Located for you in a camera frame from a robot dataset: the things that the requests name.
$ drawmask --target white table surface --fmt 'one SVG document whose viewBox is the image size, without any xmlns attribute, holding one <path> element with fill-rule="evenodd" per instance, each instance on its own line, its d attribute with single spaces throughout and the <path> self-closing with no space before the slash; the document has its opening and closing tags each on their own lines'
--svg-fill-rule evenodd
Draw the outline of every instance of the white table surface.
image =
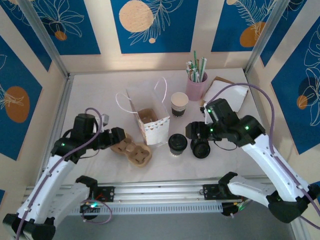
<svg viewBox="0 0 320 240">
<path fill-rule="evenodd" d="M 246 83 L 244 72 L 241 68 L 209 69 L 208 86 L 218 76 L 235 83 Z M 125 88 L 142 81 L 154 81 L 165 77 L 168 83 L 167 98 L 164 105 L 170 114 L 169 136 L 175 133 L 184 134 L 188 123 L 204 121 L 199 110 L 199 102 L 190 101 L 182 118 L 172 117 L 171 95 L 175 92 L 185 92 L 187 74 L 184 70 L 168 71 L 128 71 L 110 72 L 101 74 L 81 74 L 74 77 L 67 112 L 63 125 L 63 133 L 71 129 L 77 114 L 83 113 L 86 108 L 93 107 L 101 113 L 109 115 L 108 129 L 114 127 L 123 128 L 130 134 L 136 143 L 143 142 L 142 134 L 132 113 L 121 110 L 115 101 L 118 92 L 125 93 Z M 165 87 L 159 85 L 159 91 L 164 92 Z M 120 97 L 121 105 L 130 110 L 129 102 Z M 251 115 L 261 122 L 254 99 L 249 92 L 244 99 L 238 116 Z M 193 156 L 188 147 L 179 157 L 171 155 L 168 145 L 155 148 L 152 159 L 143 168 L 129 163 L 123 155 L 118 155 L 110 149 L 101 150 L 92 158 L 81 159 L 72 172 L 67 176 L 64 184 L 73 184 L 81 175 L 95 178 L 99 183 L 118 182 L 148 182 L 165 180 L 189 180 L 212 177 L 222 177 L 232 171 L 242 176 L 259 176 L 264 172 L 259 168 L 242 149 L 225 151 L 210 143 L 211 153 L 205 159 Z M 218 142 L 224 148 L 233 148 L 233 143 L 227 141 Z M 87 151 L 86 156 L 94 155 L 92 150 Z"/>
</svg>

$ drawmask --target pink pen holder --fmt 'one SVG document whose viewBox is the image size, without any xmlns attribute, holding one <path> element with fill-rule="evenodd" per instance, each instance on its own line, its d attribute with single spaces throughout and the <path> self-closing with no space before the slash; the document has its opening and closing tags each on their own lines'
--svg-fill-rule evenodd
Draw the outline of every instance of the pink pen holder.
<svg viewBox="0 0 320 240">
<path fill-rule="evenodd" d="M 207 78 L 208 75 L 206 72 L 203 74 L 202 82 L 193 82 L 187 78 L 185 94 L 190 101 L 199 101 L 203 97 L 207 86 Z"/>
</svg>

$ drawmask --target white paper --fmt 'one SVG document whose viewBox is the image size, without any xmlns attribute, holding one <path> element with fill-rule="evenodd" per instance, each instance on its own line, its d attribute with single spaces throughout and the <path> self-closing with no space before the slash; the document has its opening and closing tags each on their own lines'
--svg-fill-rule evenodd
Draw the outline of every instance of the white paper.
<svg viewBox="0 0 320 240">
<path fill-rule="evenodd" d="M 226 83 L 224 81 L 214 80 L 211 87 L 206 92 L 203 100 L 207 103 L 210 101 L 221 89 L 230 85 L 230 83 Z M 234 112 L 239 112 L 242 103 L 245 100 L 247 95 L 248 88 L 244 86 L 233 86 L 225 91 L 223 91 L 217 98 L 218 99 L 226 99 L 229 103 L 231 109 Z"/>
</svg>

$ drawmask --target paper cup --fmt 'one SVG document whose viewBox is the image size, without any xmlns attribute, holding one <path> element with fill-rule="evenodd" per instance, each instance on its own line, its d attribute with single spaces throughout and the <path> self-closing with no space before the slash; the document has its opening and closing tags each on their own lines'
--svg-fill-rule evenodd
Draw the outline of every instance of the paper cup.
<svg viewBox="0 0 320 240">
<path fill-rule="evenodd" d="M 189 102 L 188 96 L 183 92 L 176 92 L 171 96 L 171 110 L 172 114 L 176 118 L 180 118 L 184 115 L 187 104 Z"/>
</svg>

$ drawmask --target white leaf line drawing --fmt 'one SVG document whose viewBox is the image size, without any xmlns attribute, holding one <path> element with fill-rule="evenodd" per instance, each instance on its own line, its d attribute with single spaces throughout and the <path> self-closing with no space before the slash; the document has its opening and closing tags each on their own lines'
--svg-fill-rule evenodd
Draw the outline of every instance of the white leaf line drawing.
<svg viewBox="0 0 320 240">
<path fill-rule="evenodd" d="M 310 107 L 310 126 L 320 124 L 320 25 L 310 38 L 308 49 L 304 56 L 305 73 L 308 78 L 308 86 L 298 98 L 298 107 L 304 109 Z"/>
<path fill-rule="evenodd" d="M 291 0 L 286 7 L 284 13 L 282 14 L 282 17 L 287 20 L 288 19 L 288 14 L 290 11 L 296 12 L 299 11 L 301 6 L 303 5 L 305 0 Z"/>
<path fill-rule="evenodd" d="M 236 0 L 234 5 L 238 8 L 240 17 L 245 19 L 246 24 L 254 29 L 254 38 L 258 39 L 262 31 L 262 21 L 271 13 L 277 0 L 264 0 L 262 7 L 258 8 L 255 0 Z"/>
<path fill-rule="evenodd" d="M 146 42 L 149 39 L 157 39 L 161 35 L 162 31 L 166 30 L 166 24 L 168 27 L 171 24 L 170 13 L 173 13 L 177 10 L 183 3 L 184 0 L 179 0 L 179 3 L 176 7 L 173 8 L 173 2 L 177 0 L 146 0 L 145 4 L 149 7 L 153 15 L 152 25 L 140 32 L 131 32 L 129 39 L 133 39 L 130 46 L 135 43 L 143 40 Z"/>
<path fill-rule="evenodd" d="M 4 54 L 0 54 L 0 71 L 5 66 L 7 60 L 7 56 Z M 5 105 L 10 106 L 11 103 L 23 106 L 23 102 L 21 102 L 24 97 L 14 97 L 8 94 L 0 84 L 0 110 L 5 107 Z"/>
<path fill-rule="evenodd" d="M 15 18 L 29 26 L 18 5 L 9 0 L 2 1 Z M 50 35 L 61 41 L 66 40 L 66 33 L 82 37 L 82 31 L 77 24 L 83 22 L 85 16 L 70 10 L 69 0 L 34 0 L 31 4 Z"/>
</svg>

